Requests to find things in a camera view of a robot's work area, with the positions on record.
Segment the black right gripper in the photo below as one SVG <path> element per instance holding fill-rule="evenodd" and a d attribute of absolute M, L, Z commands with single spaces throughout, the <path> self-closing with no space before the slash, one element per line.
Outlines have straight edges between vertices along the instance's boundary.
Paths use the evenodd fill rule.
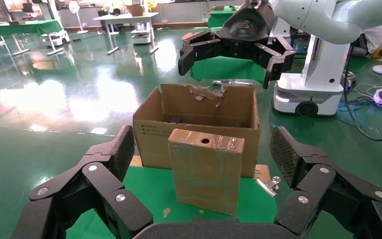
<path fill-rule="evenodd" d="M 252 59 L 265 69 L 263 88 L 291 69 L 296 51 L 283 37 L 267 44 L 275 15 L 267 0 L 247 0 L 217 32 L 201 31 L 183 37 L 178 73 L 184 76 L 196 61 L 217 56 Z"/>

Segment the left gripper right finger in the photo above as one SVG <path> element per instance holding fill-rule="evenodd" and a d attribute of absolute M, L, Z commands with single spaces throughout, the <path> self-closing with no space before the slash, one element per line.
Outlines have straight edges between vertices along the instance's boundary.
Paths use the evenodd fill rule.
<path fill-rule="evenodd" d="M 340 168 L 320 147 L 296 141 L 274 128 L 270 151 L 293 189 L 275 223 L 303 239 L 322 211 L 356 239 L 382 239 L 382 188 Z"/>

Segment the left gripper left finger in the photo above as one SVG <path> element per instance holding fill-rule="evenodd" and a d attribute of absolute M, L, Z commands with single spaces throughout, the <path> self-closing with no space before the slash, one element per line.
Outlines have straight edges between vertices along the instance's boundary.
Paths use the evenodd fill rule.
<path fill-rule="evenodd" d="M 93 145 L 73 168 L 35 187 L 14 239 L 64 239 L 67 229 L 94 210 L 117 239 L 131 239 L 153 223 L 152 213 L 123 184 L 134 156 L 133 128 Z"/>

